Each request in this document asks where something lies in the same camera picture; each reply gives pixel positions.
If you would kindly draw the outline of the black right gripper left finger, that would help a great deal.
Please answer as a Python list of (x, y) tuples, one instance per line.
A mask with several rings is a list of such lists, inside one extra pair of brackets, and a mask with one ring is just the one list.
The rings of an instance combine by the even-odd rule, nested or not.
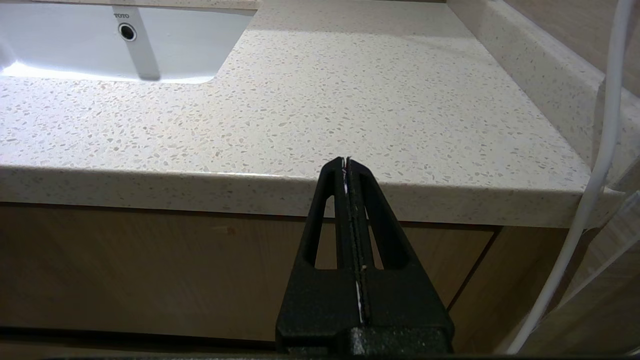
[[(334, 199), (335, 269), (318, 269), (326, 202)], [(294, 265), (276, 321), (281, 353), (336, 353), (339, 335), (359, 326), (359, 276), (346, 160), (337, 157), (318, 176)]]

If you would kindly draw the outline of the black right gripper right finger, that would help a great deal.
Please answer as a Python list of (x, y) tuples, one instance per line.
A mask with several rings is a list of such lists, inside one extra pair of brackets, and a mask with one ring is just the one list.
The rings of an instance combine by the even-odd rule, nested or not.
[(365, 353), (452, 353), (454, 325), (373, 173), (349, 160)]

